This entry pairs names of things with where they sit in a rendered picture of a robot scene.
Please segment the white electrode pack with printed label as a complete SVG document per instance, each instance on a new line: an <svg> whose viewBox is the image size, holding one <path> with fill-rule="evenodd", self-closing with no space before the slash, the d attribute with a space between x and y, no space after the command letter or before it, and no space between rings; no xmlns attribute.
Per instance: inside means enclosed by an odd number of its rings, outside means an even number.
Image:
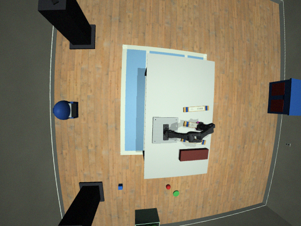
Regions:
<svg viewBox="0 0 301 226"><path fill-rule="evenodd" d="M184 121L184 124L183 124L184 127L192 127L192 128L197 128L197 125L198 125L198 123L187 122L187 121Z"/></svg>
<svg viewBox="0 0 301 226"><path fill-rule="evenodd" d="M207 111L209 106L183 107L183 112Z"/></svg>

